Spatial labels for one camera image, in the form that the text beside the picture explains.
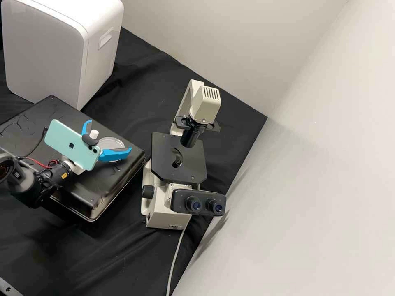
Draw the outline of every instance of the light blue phone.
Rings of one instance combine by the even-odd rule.
[[[88,171],[94,168],[101,154],[98,146],[89,146],[82,140],[79,133],[56,119],[51,121],[44,141],[48,146]]]

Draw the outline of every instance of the white appliance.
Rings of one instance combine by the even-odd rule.
[[[120,0],[3,0],[1,17],[7,86],[20,97],[80,110],[111,75]]]

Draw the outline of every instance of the black case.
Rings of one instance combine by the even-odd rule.
[[[49,96],[28,110],[0,125],[0,147],[13,156],[23,156],[40,140],[44,127],[57,119],[76,132],[81,132],[88,116],[54,96]],[[120,139],[125,147],[132,147],[129,156],[118,162],[97,162],[92,171],[74,176],[74,182],[66,185],[51,198],[88,221],[95,221],[127,185],[130,179],[143,167],[144,151],[128,140],[115,134],[96,121],[92,129],[99,131],[99,137],[111,136]],[[61,155],[45,144],[44,140],[29,157],[48,164]],[[30,160],[26,163],[40,171],[42,168]]]

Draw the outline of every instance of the white wall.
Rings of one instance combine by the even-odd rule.
[[[394,16],[395,0],[346,5],[175,296],[395,294]]]
[[[266,115],[347,0],[122,0],[123,26]]]

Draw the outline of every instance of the blue clamp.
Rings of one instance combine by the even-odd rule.
[[[88,120],[82,126],[81,135],[89,134],[91,132],[92,120]],[[125,159],[128,157],[132,148],[118,148],[118,149],[102,149],[98,160],[102,162],[109,162],[114,160]]]

